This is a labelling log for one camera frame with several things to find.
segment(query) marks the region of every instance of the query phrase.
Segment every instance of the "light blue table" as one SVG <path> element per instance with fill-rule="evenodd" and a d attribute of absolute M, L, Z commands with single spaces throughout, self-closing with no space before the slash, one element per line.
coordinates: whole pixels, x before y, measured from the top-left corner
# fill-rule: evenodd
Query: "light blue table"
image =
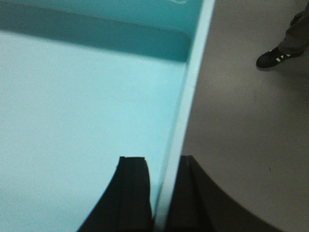
<path fill-rule="evenodd" d="M 1 231 L 77 230 L 120 156 L 164 227 L 213 4 L 0 1 Z"/>

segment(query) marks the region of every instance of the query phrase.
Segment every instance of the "black object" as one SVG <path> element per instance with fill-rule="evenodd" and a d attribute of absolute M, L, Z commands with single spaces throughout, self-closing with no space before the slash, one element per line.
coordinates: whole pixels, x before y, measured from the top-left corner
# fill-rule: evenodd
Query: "black object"
<path fill-rule="evenodd" d="M 149 197 L 146 160 L 121 157 L 108 188 L 78 232 L 150 232 Z"/>
<path fill-rule="evenodd" d="M 192 175 L 190 157 L 181 156 L 166 232 L 214 231 Z"/>

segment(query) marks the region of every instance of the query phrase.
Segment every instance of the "gray pants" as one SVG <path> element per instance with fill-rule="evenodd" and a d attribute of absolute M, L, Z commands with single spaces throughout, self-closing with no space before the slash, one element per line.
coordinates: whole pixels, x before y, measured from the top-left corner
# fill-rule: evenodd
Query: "gray pants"
<path fill-rule="evenodd" d="M 278 46 L 279 51 L 284 54 L 301 53 L 309 45 L 309 2 L 306 9 L 297 15 L 301 15 L 300 19 L 290 26 Z"/>

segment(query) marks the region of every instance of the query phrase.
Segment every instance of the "sneaker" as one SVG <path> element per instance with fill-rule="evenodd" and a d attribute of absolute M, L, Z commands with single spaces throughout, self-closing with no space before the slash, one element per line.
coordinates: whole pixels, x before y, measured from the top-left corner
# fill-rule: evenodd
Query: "sneaker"
<path fill-rule="evenodd" d="M 278 47 L 274 48 L 273 50 L 270 50 L 269 52 L 264 53 L 261 55 L 257 61 L 256 65 L 258 68 L 261 69 L 266 69 L 266 68 L 271 68 L 276 66 L 282 61 L 285 61 L 286 59 L 298 57 L 302 55 L 302 53 L 297 53 L 297 54 L 283 54 L 282 52 L 279 51 Z"/>

